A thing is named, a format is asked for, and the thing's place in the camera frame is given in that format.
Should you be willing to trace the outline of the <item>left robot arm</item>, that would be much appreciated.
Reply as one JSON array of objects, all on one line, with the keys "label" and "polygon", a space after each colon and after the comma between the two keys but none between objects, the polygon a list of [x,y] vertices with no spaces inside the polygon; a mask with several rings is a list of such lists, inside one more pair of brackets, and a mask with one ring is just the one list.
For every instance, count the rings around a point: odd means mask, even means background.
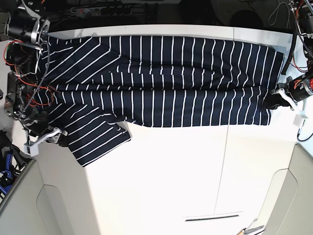
[{"label": "left robot arm", "polygon": [[[294,18],[294,32],[287,60],[281,71],[286,75],[289,66],[302,73],[293,79],[288,77],[285,83],[278,83],[265,99],[264,106],[269,110],[278,107],[290,107],[296,111],[297,103],[313,95],[313,2],[311,0],[290,0],[290,10]],[[295,46],[299,39],[302,43],[307,65],[299,67],[295,62]]]}]

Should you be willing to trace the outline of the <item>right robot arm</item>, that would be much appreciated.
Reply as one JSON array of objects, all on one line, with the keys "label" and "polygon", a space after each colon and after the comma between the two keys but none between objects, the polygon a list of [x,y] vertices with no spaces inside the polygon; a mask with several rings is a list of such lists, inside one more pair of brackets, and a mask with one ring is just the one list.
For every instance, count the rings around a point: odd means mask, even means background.
[{"label": "right robot arm", "polygon": [[40,71],[39,60],[44,49],[49,50],[47,34],[50,21],[42,0],[2,0],[0,10],[8,13],[4,34],[9,39],[3,59],[11,71],[8,74],[4,111],[19,121],[26,135],[39,141],[66,147],[65,130],[48,124],[44,105],[35,100],[40,91],[53,94],[44,84],[49,65]]}]

